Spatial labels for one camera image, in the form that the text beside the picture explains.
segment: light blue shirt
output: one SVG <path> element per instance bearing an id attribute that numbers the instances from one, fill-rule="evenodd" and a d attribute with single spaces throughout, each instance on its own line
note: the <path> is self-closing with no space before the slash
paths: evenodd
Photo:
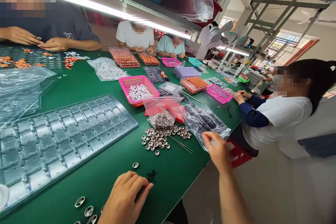
<path id="1" fill-rule="evenodd" d="M 184 48 L 184 42 L 182 42 L 176 48 L 174 48 L 172 39 L 165 35 L 163 35 L 160 41 L 158 42 L 156 50 L 165 53 L 174 53 L 176 56 L 178 56 L 179 54 L 186 53 L 185 52 L 186 49 Z"/>

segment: silver metal ring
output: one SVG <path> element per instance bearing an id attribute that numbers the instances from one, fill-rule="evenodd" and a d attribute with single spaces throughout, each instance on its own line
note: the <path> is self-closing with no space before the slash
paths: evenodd
<path id="1" fill-rule="evenodd" d="M 97 215 L 92 215 L 87 224 L 95 224 L 97 219 L 98 219 Z"/>
<path id="2" fill-rule="evenodd" d="M 80 197 L 76 203 L 75 203 L 75 207 L 78 208 L 80 207 L 83 203 L 84 203 L 85 197 Z"/>
<path id="3" fill-rule="evenodd" d="M 92 215 L 92 213 L 93 213 L 93 206 L 89 206 L 88 208 L 85 209 L 84 216 L 89 217 Z"/>

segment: white t-shirt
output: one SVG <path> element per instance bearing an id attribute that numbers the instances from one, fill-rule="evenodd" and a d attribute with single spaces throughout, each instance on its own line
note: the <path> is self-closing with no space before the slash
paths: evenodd
<path id="1" fill-rule="evenodd" d="M 154 45 L 154 33 L 151 28 L 147 28 L 144 33 L 133 31 L 130 21 L 122 21 L 118 25 L 117 40 L 126 43 L 129 47 L 139 46 L 145 50 Z"/>
<path id="2" fill-rule="evenodd" d="M 277 96 L 268 99 L 256 110 L 266 116 L 273 126 L 254 128 L 242 121 L 244 138 L 252 148 L 260 149 L 263 144 L 290 135 L 295 126 L 310 116 L 312 109 L 312 103 L 307 97 Z"/>

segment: metal frame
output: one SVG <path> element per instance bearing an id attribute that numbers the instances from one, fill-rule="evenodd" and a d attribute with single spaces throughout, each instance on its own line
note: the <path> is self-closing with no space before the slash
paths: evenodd
<path id="1" fill-rule="evenodd" d="M 252 15 L 257 11 L 257 8 L 260 4 L 265 4 L 263 9 L 260 12 L 260 15 L 256 15 L 256 19 L 251 19 Z M 264 13 L 264 11 L 268 8 L 270 4 L 274 5 L 284 5 L 287 6 L 286 9 L 283 11 L 283 13 L 279 16 L 279 18 L 276 20 L 275 23 L 266 22 L 263 20 L 260 20 L 261 15 Z M 329 4 L 322 4 L 322 3 L 307 3 L 307 2 L 297 2 L 297 0 L 292 1 L 281 1 L 281 0 L 251 0 L 250 5 L 252 6 L 252 11 L 247 18 L 247 21 L 245 22 L 245 25 L 248 25 L 248 23 L 252 23 L 252 26 L 250 27 L 249 31 L 246 35 L 249 35 L 253 29 L 261 30 L 265 32 L 265 36 L 263 39 L 259 42 L 259 44 L 250 52 L 250 55 L 248 57 L 248 60 L 250 60 L 249 64 L 246 66 L 242 65 L 238 68 L 238 70 L 235 73 L 235 76 L 238 76 L 241 74 L 241 72 L 245 71 L 256 59 L 256 52 L 260 50 L 262 52 L 267 48 L 269 43 L 274 40 L 277 33 L 280 31 L 280 28 L 287 22 L 287 20 L 290 18 L 290 16 L 297 10 L 299 7 L 303 8 L 313 8 L 318 9 L 318 12 L 315 14 L 315 16 L 311 19 L 308 27 L 306 28 L 305 32 L 302 34 L 299 42 L 304 37 L 304 35 L 307 33 L 309 28 L 312 26 L 312 24 L 315 22 L 319 14 L 327 9 L 329 7 Z"/>

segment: ceiling light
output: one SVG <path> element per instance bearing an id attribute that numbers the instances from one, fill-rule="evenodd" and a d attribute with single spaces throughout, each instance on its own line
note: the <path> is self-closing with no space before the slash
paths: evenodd
<path id="1" fill-rule="evenodd" d="M 102 5 L 102 4 L 99 4 L 99 3 L 96 3 L 96 2 L 93 2 L 93 1 L 90 1 L 90 0 L 64 0 L 64 1 L 71 2 L 71 3 L 74 3 L 74 4 L 78 4 L 78 5 L 81 5 L 81 6 L 90 8 L 90 9 L 94 9 L 96 11 L 100 11 L 100 12 L 103 12 L 103 13 L 107 13 L 107 14 L 110 14 L 110 15 L 113 15 L 113 16 L 117 16 L 119 18 L 123 18 L 123 19 L 126 19 L 126 20 L 139 21 L 140 23 L 143 23 L 144 25 L 148 25 L 149 27 L 152 27 L 152 28 L 155 28 L 155 29 L 167 32 L 167 33 L 172 33 L 174 35 L 179 35 L 179 36 L 184 37 L 186 39 L 191 39 L 190 35 L 181 33 L 179 31 L 175 31 L 173 29 L 162 26 L 160 24 L 153 23 L 151 21 L 140 19 L 140 18 L 132 16 L 131 14 L 128 14 L 126 12 L 122 12 L 120 10 L 116 10 L 116 9 L 111 8 L 111 7 L 107 7 L 105 5 Z"/>

